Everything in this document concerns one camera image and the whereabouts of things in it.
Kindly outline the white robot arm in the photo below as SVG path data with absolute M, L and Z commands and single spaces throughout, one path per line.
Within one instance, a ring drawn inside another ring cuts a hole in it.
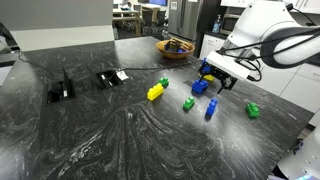
M 244 62 L 260 59 L 276 69 L 288 69 L 320 58 L 320 26 L 302 26 L 281 0 L 248 4 L 223 46 L 204 58 L 200 76 L 211 75 L 230 90 L 239 80 L 255 81 Z

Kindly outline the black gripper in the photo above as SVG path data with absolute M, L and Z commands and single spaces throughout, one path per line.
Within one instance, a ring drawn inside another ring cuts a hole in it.
M 216 79 L 218 79 L 221 83 L 221 88 L 218 90 L 217 94 L 219 94 L 223 89 L 231 90 L 233 86 L 237 82 L 237 78 L 232 77 L 230 74 L 224 72 L 223 70 L 219 69 L 218 67 L 211 65 L 210 73 L 207 75 L 212 75 Z

